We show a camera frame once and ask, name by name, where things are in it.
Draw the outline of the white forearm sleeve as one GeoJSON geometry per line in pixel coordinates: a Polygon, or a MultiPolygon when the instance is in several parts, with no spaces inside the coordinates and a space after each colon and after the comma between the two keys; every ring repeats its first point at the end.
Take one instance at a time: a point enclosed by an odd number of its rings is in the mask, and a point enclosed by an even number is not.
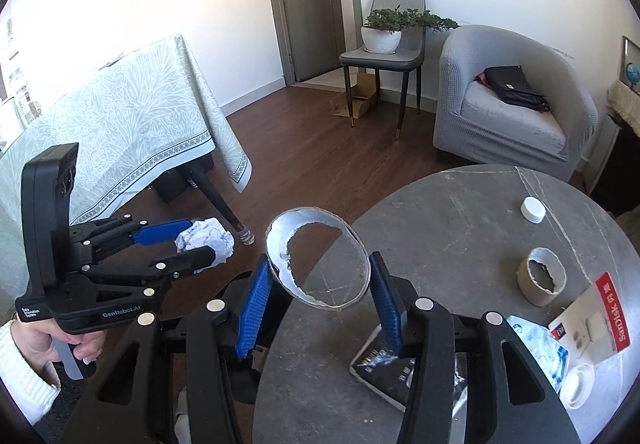
{"type": "Polygon", "coordinates": [[[13,324],[10,320],[1,327],[1,380],[22,415],[36,424],[50,412],[61,392],[61,380],[51,362],[44,365],[42,375],[34,371],[14,342],[13,324]]]}

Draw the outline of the person left hand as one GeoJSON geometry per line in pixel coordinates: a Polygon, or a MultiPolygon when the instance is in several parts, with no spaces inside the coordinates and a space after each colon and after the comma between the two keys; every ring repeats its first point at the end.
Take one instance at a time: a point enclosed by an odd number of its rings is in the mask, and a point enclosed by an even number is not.
{"type": "Polygon", "coordinates": [[[11,325],[11,336],[29,366],[37,374],[43,375],[48,363],[61,360],[53,340],[70,344],[73,347],[74,357],[88,364],[103,352],[107,331],[68,334],[62,331],[55,320],[38,320],[38,322],[29,323],[14,320],[11,325]]]}

